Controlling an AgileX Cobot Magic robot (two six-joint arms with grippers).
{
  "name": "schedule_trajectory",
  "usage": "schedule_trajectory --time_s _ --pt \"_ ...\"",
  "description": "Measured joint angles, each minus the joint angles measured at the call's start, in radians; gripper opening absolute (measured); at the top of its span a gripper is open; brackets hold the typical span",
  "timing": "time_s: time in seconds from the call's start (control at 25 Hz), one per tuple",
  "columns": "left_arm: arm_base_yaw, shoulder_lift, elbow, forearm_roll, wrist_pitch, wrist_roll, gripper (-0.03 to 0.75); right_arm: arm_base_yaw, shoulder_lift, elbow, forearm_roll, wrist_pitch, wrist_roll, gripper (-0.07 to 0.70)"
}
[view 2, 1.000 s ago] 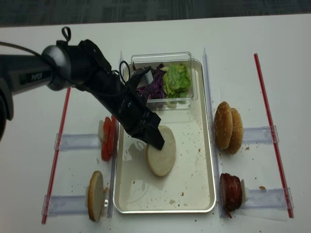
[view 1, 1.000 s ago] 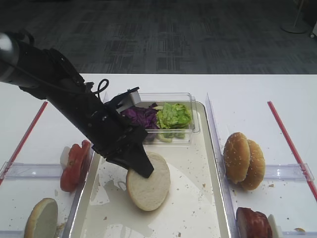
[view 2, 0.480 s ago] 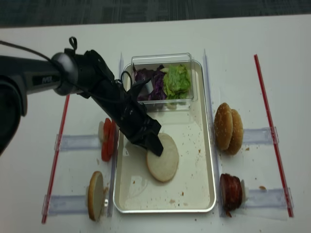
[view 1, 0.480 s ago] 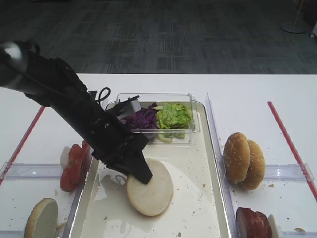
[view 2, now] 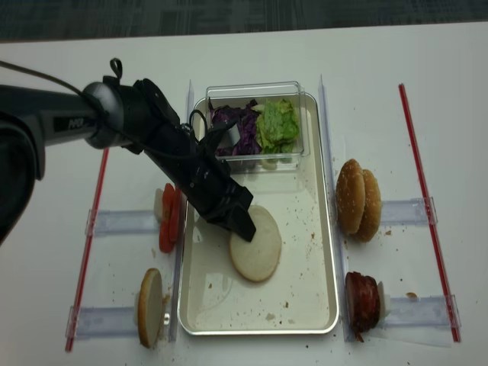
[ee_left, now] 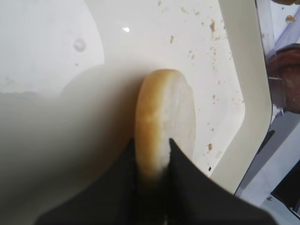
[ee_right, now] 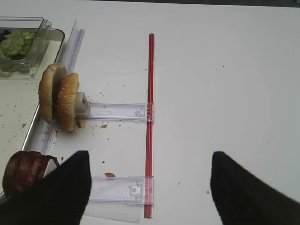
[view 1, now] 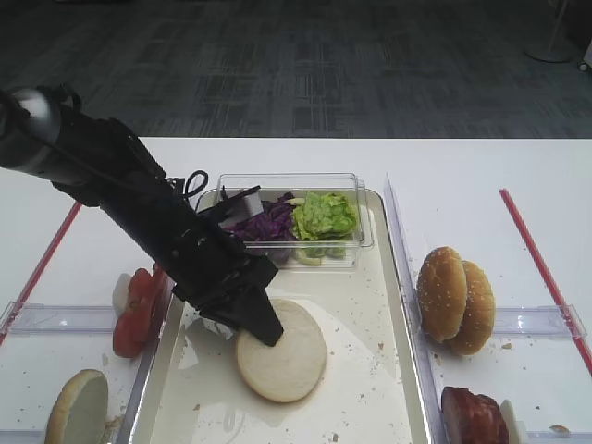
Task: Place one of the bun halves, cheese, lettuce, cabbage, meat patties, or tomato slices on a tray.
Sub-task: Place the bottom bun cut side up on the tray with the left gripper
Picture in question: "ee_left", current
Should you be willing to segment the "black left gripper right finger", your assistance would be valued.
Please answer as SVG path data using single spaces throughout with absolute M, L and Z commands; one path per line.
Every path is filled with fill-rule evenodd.
M 168 224 L 276 224 L 267 212 L 235 197 L 204 175 L 173 139 L 169 145 Z

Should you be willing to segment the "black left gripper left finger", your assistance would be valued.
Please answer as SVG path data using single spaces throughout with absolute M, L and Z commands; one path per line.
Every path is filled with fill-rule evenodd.
M 37 218 L 37 225 L 135 224 L 136 166 L 134 140 L 85 190 Z

